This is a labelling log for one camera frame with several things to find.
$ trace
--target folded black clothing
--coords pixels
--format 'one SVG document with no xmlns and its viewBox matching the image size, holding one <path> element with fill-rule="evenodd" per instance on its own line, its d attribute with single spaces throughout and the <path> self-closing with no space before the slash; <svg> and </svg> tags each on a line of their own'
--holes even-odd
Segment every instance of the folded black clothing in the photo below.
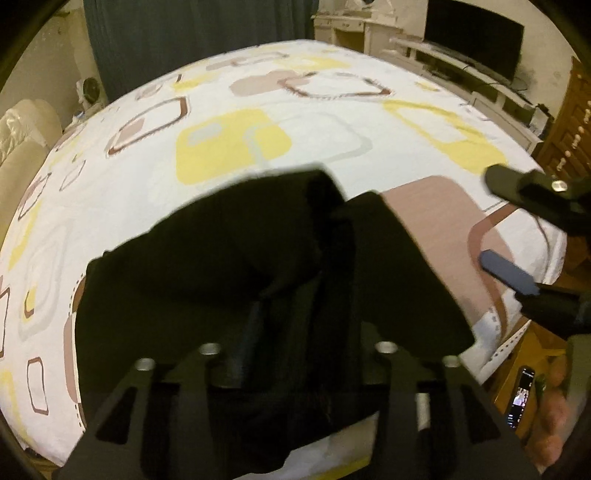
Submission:
<svg viewBox="0 0 591 480">
<path fill-rule="evenodd" d="M 248 395 L 225 407 L 251 461 L 231 476 L 279 468 L 290 450 L 361 419 L 362 322 L 420 358 L 474 342 L 380 195 L 346 202 L 321 170 L 259 177 L 197 199 L 88 265 L 76 317 L 86 419 L 138 358 L 175 365 L 203 343 L 224 345 L 254 306 L 263 328 Z"/>
</svg>

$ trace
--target brown wooden cabinet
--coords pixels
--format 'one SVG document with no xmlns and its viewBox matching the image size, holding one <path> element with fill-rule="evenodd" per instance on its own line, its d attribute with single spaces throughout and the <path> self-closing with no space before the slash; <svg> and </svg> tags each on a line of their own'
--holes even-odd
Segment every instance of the brown wooden cabinet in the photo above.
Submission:
<svg viewBox="0 0 591 480">
<path fill-rule="evenodd" d="M 562 180 L 591 175 L 591 76 L 574 57 L 564 103 L 537 162 Z"/>
</svg>

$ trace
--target tv stand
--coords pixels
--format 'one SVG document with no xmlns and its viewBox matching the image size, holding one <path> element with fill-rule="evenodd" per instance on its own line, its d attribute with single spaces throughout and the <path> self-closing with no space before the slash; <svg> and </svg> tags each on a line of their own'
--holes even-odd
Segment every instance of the tv stand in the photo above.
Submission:
<svg viewBox="0 0 591 480">
<path fill-rule="evenodd" d="M 535 105 L 471 64 L 429 43 L 391 37 L 379 58 L 416 73 L 463 98 L 499 125 L 528 153 L 542 143 L 529 124 Z"/>
</svg>

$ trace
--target mattress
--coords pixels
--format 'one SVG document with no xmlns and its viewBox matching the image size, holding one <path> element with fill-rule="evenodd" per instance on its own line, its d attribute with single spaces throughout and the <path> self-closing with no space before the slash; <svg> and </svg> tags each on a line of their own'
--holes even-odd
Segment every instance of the mattress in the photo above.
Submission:
<svg viewBox="0 0 591 480">
<path fill-rule="evenodd" d="M 476 343 L 462 360 L 484 381 L 527 324 L 478 254 L 493 249 L 552 283 L 566 248 L 556 228 L 488 193 L 493 164 L 538 168 L 461 98 L 323 43 L 247 48 L 156 79 L 66 133 L 19 205 L 0 251 L 0 408 L 22 445 L 63 464 L 85 430 L 74 326 L 88 262 L 224 185 L 307 166 L 348 199 L 382 194 L 466 314 Z M 371 437 L 365 422 L 358 438 Z M 269 478 L 371 452 L 330 438 L 294 453 L 304 470 Z"/>
</svg>

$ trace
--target television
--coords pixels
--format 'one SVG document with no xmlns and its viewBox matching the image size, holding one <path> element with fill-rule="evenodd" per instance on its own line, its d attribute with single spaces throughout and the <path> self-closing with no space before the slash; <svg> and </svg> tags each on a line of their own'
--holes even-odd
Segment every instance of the television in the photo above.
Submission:
<svg viewBox="0 0 591 480">
<path fill-rule="evenodd" d="M 425 41 L 506 85 L 515 76 L 523 30 L 523 25 L 474 5 L 428 3 Z"/>
</svg>

